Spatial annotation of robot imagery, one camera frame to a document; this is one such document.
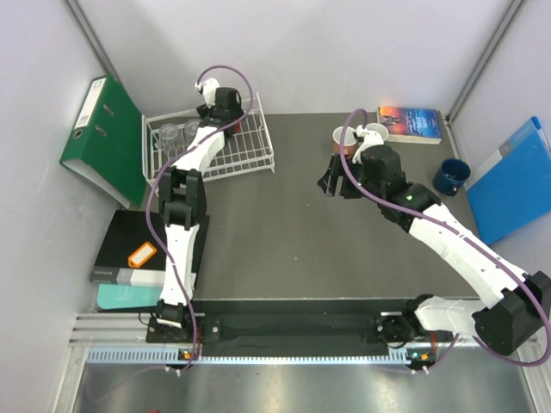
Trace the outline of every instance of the book cover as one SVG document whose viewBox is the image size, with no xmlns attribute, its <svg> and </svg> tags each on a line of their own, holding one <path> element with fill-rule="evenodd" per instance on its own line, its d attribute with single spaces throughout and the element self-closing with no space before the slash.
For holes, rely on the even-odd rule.
<svg viewBox="0 0 551 413">
<path fill-rule="evenodd" d="M 124 207 L 140 205 L 142 114 L 112 76 L 92 80 L 59 162 Z"/>
<path fill-rule="evenodd" d="M 164 222 L 160 214 L 152 213 L 152 224 L 161 241 L 166 243 Z M 131 268 L 128 257 L 146 242 L 151 243 L 157 252 L 140 268 Z M 117 210 L 97 253 L 90 281 L 103 284 L 162 287 L 165 268 L 166 254 L 149 232 L 145 213 Z"/>
<path fill-rule="evenodd" d="M 484 243 L 496 243 L 551 211 L 551 150 L 536 117 L 474 169 L 467 197 Z"/>
<path fill-rule="evenodd" d="M 434 109 L 380 107 L 377 120 L 388 129 L 389 142 L 438 144 L 442 140 L 440 114 Z"/>
</svg>

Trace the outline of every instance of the white wall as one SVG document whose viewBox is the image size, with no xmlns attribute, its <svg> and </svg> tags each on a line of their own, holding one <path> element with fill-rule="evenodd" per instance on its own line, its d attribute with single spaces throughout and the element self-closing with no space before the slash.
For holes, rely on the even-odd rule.
<svg viewBox="0 0 551 413">
<path fill-rule="evenodd" d="M 505 43 L 460 114 L 455 130 L 474 167 L 530 116 L 538 116 L 551 139 L 551 2 L 526 2 Z M 551 214 L 495 245 L 508 260 L 551 275 Z"/>
<path fill-rule="evenodd" d="M 47 411 L 115 204 L 58 164 L 101 70 L 59 0 L 0 3 L 0 411 Z"/>
<path fill-rule="evenodd" d="M 196 77 L 220 63 L 250 77 L 270 113 L 447 111 L 508 2 L 80 0 L 150 116 L 193 108 Z"/>
</svg>

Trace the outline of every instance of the dish rack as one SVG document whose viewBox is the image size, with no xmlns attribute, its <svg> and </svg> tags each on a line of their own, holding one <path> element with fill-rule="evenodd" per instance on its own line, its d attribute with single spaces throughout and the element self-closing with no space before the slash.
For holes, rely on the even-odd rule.
<svg viewBox="0 0 551 413">
<path fill-rule="evenodd" d="M 257 170 L 276 172 L 274 148 L 269 137 L 260 97 L 256 94 L 252 100 L 252 109 L 241 121 L 239 132 L 234 133 L 203 174 L 205 182 Z M 249 98 L 241 102 L 244 110 L 249 106 L 250 101 Z M 175 123 L 183 133 L 186 120 L 197 117 L 195 109 L 152 118 L 142 116 L 142 170 L 150 186 L 153 185 L 157 173 L 169 159 L 160 148 L 158 129 L 164 123 Z M 170 155 L 173 157 L 182 153 L 183 149 L 181 147 Z"/>
</svg>

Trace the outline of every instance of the blue mug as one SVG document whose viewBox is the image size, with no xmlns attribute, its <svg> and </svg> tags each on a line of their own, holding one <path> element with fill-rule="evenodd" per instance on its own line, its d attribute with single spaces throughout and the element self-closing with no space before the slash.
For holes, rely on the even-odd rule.
<svg viewBox="0 0 551 413">
<path fill-rule="evenodd" d="M 454 196 L 470 176 L 471 169 L 466 163 L 460 159 L 450 158 L 442 162 L 432 185 L 439 193 Z"/>
</svg>

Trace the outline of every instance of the blue folder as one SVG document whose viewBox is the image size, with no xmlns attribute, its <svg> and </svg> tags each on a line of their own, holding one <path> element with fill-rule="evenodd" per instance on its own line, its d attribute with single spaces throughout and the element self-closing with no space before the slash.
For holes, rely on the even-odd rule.
<svg viewBox="0 0 551 413">
<path fill-rule="evenodd" d="M 473 179 L 467 197 L 486 244 L 551 211 L 551 155 L 539 120 L 521 126 Z"/>
</svg>

